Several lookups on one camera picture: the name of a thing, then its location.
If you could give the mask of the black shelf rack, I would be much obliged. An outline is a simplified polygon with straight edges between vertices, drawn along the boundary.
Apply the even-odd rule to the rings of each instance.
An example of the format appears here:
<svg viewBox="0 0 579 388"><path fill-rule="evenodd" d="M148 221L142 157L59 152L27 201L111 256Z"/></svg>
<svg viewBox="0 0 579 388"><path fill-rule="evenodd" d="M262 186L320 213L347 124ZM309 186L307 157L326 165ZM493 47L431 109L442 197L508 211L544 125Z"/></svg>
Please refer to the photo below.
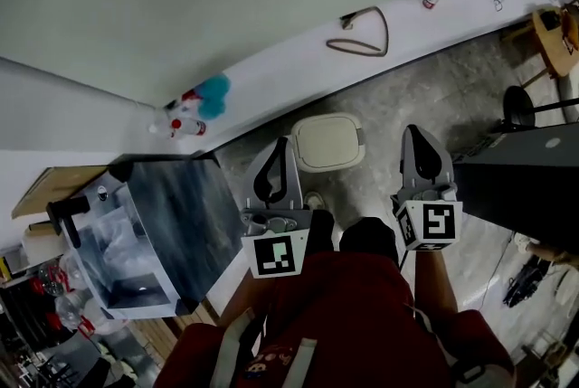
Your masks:
<svg viewBox="0 0 579 388"><path fill-rule="evenodd" d="M24 342L34 352L60 343L60 334L47 317L54 311L52 301L21 283L8 289L0 288L0 302Z"/></svg>

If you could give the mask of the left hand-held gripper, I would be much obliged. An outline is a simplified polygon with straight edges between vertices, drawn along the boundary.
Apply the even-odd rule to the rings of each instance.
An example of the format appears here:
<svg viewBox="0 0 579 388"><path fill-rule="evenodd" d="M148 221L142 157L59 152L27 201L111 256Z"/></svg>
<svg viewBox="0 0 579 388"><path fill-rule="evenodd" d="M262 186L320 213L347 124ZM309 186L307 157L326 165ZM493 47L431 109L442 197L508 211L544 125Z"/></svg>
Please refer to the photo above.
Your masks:
<svg viewBox="0 0 579 388"><path fill-rule="evenodd" d="M248 208L302 207L299 171L293 145L279 137L252 161L244 177ZM309 210L246 209L242 249L255 279L299 275L308 245L312 212Z"/></svg>

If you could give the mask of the person's leg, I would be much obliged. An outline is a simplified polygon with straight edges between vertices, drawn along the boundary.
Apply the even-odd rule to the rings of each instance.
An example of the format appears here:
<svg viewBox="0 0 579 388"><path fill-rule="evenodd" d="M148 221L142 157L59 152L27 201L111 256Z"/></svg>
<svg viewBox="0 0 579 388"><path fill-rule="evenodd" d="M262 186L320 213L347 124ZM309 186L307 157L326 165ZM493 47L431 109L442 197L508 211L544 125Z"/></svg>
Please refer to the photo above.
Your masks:
<svg viewBox="0 0 579 388"><path fill-rule="evenodd" d="M334 226L334 216L329 211L317 209L312 212L311 225L308 232L307 255L334 250L332 241Z"/></svg>
<svg viewBox="0 0 579 388"><path fill-rule="evenodd" d="M395 265L399 261L394 231L377 217L363 217L347 227L339 250L385 256Z"/></svg>

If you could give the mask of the brown belt loop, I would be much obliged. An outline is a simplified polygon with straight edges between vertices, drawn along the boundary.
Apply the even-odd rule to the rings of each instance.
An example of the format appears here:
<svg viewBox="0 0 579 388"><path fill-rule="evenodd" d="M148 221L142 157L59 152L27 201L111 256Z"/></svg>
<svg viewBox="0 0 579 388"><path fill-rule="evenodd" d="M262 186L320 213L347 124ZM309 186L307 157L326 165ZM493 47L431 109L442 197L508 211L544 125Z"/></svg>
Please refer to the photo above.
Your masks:
<svg viewBox="0 0 579 388"><path fill-rule="evenodd" d="M376 14L381 21L384 32L384 42L381 47L350 38L333 38L325 42L328 49L361 57L384 58L389 50L390 34L384 13L378 6L369 6L365 9L341 16L339 18L341 29L343 31L352 30L354 28L354 21L366 14Z"/></svg>

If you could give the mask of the person's right forearm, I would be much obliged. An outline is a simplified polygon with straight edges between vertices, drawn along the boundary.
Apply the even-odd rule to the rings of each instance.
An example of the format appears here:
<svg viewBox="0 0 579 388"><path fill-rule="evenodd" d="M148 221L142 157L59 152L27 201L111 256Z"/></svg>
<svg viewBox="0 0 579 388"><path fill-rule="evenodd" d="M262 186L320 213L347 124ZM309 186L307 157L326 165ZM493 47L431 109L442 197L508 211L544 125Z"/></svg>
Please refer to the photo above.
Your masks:
<svg viewBox="0 0 579 388"><path fill-rule="evenodd" d="M417 251L415 257L416 306L434 320L458 312L441 251Z"/></svg>

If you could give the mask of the wooden board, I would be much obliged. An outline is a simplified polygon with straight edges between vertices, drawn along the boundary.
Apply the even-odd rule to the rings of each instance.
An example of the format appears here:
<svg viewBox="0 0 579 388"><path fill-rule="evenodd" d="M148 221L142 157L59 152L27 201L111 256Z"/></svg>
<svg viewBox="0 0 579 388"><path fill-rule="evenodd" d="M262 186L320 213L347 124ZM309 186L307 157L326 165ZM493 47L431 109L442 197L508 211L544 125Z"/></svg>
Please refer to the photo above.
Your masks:
<svg viewBox="0 0 579 388"><path fill-rule="evenodd" d="M69 198L101 176L107 166L54 166L46 168L11 212L11 218L42 213L50 202Z"/></svg>

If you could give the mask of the person's left leg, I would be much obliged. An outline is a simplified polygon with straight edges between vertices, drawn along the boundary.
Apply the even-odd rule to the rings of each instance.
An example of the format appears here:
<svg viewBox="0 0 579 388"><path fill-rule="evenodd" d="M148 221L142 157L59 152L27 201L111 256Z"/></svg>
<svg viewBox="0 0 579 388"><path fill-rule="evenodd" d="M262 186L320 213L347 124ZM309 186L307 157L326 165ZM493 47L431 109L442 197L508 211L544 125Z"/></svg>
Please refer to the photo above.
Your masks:
<svg viewBox="0 0 579 388"><path fill-rule="evenodd" d="M317 209L312 212L311 225L308 232L307 255L334 250L332 241L334 226L334 216L329 211Z"/></svg>

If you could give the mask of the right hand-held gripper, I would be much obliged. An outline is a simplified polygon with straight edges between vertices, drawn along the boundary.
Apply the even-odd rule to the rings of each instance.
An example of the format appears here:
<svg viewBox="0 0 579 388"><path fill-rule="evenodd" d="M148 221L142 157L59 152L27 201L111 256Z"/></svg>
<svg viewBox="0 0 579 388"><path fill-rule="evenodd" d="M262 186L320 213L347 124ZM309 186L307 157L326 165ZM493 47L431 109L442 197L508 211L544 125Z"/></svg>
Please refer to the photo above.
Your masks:
<svg viewBox="0 0 579 388"><path fill-rule="evenodd" d="M430 132L409 125L401 150L403 187L391 196L405 249L439 251L460 238L462 202L451 156Z"/></svg>

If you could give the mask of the blue cloth with spray bottles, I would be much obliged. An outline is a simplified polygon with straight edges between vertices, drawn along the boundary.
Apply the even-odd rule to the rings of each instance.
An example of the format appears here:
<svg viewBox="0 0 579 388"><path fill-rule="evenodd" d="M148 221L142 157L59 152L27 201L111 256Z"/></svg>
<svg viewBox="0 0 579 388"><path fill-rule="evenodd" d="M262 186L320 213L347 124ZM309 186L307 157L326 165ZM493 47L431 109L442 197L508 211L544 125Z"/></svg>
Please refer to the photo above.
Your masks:
<svg viewBox="0 0 579 388"><path fill-rule="evenodd" d="M195 87L200 102L198 114L202 119L218 118L225 111L225 97L231 87L229 78L224 74L215 75Z"/></svg>

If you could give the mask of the wooden stool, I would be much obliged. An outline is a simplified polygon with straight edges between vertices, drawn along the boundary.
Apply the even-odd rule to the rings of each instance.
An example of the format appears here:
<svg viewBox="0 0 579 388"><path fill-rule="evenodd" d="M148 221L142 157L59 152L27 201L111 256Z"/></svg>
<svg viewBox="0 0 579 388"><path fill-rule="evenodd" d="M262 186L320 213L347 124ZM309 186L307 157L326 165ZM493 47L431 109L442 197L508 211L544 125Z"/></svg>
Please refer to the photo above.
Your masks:
<svg viewBox="0 0 579 388"><path fill-rule="evenodd" d="M532 38L545 64L543 70L521 85L523 89L546 75L552 80L561 79L579 63L579 21L569 5L535 10L521 27L503 35L501 41L513 44L523 36Z"/></svg>

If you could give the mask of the white foam box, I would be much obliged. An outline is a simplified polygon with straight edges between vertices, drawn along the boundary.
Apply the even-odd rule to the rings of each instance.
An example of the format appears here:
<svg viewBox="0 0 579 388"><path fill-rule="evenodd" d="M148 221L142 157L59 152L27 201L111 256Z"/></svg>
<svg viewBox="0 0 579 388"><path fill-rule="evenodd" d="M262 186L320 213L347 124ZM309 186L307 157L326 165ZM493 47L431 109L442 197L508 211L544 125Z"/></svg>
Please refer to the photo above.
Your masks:
<svg viewBox="0 0 579 388"><path fill-rule="evenodd" d="M31 265L53 260L69 249L68 243L62 235L49 230L27 231L24 234L22 245Z"/></svg>

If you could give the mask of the cream pedal trash bin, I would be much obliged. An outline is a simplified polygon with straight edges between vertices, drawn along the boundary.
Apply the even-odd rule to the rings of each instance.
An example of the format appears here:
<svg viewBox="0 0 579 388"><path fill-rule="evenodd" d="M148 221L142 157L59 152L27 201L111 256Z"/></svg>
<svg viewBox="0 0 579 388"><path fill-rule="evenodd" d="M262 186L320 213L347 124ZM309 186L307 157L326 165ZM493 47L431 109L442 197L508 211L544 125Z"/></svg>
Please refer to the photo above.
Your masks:
<svg viewBox="0 0 579 388"><path fill-rule="evenodd" d="M311 174L347 169L365 158L361 121L337 112L296 122L291 130L298 169Z"/></svg>

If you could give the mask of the black cabinet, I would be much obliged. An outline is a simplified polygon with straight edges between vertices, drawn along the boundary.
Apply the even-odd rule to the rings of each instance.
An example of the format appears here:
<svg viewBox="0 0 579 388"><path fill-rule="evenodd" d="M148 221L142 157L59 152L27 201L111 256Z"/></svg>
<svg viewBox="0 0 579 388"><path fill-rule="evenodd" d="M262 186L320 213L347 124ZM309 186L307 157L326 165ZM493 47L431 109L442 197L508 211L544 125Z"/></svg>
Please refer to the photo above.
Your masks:
<svg viewBox="0 0 579 388"><path fill-rule="evenodd" d="M489 134L453 167L465 213L579 249L579 123Z"/></svg>

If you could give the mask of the person's red shirt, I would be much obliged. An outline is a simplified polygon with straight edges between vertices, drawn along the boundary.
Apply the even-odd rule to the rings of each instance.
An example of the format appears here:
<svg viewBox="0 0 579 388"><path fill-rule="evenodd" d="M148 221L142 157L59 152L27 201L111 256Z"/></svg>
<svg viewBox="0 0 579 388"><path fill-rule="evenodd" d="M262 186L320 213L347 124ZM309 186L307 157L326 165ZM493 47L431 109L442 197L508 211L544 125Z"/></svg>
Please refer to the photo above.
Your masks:
<svg viewBox="0 0 579 388"><path fill-rule="evenodd" d="M319 252L277 278L266 316L185 329L155 388L514 388L482 315L430 318L385 256Z"/></svg>

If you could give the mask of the person's right leg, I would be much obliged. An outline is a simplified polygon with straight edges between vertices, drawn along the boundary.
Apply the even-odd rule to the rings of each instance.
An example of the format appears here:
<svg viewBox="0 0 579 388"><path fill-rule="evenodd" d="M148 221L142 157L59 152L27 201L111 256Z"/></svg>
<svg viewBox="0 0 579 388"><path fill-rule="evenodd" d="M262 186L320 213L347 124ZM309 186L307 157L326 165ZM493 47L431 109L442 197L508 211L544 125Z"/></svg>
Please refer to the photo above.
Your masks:
<svg viewBox="0 0 579 388"><path fill-rule="evenodd" d="M395 265L399 261L394 231L377 217L363 217L347 227L339 250L385 256Z"/></svg>

